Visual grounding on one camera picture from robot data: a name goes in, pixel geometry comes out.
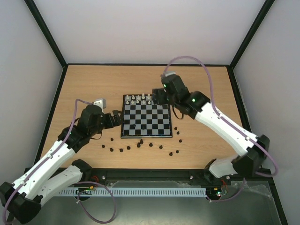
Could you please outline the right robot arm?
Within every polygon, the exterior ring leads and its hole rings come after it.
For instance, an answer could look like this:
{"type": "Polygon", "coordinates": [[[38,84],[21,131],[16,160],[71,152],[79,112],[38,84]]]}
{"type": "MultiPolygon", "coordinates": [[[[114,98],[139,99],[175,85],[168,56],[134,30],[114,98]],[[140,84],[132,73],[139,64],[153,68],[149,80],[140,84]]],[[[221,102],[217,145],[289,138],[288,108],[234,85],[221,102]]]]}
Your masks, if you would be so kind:
{"type": "Polygon", "coordinates": [[[239,174],[252,177],[258,174],[261,163],[266,158],[270,140],[267,136],[256,136],[233,122],[212,104],[212,100],[199,91],[189,92],[180,76],[175,73],[161,75],[160,89],[153,89],[154,103],[168,104],[179,110],[182,116],[206,125],[222,137],[234,150],[235,155],[213,159],[204,172],[208,183],[216,183],[221,177],[239,174]]]}

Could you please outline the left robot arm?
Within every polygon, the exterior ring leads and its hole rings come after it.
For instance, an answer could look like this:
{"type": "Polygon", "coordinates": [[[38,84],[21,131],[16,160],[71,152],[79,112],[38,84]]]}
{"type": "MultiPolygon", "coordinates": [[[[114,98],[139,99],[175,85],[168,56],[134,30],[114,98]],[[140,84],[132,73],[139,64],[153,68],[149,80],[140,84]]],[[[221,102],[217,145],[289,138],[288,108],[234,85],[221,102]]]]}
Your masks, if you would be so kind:
{"type": "Polygon", "coordinates": [[[81,116],[72,118],[70,125],[62,130],[49,151],[24,175],[13,183],[1,184],[0,202],[4,207],[4,224],[11,224],[6,219],[7,212],[21,224],[30,222],[56,193],[73,184],[99,185],[90,179],[92,167],[81,159],[75,160],[61,173],[54,173],[95,135],[121,124],[122,112],[114,110],[112,113],[104,113],[103,108],[98,102],[88,104],[81,116]]]}

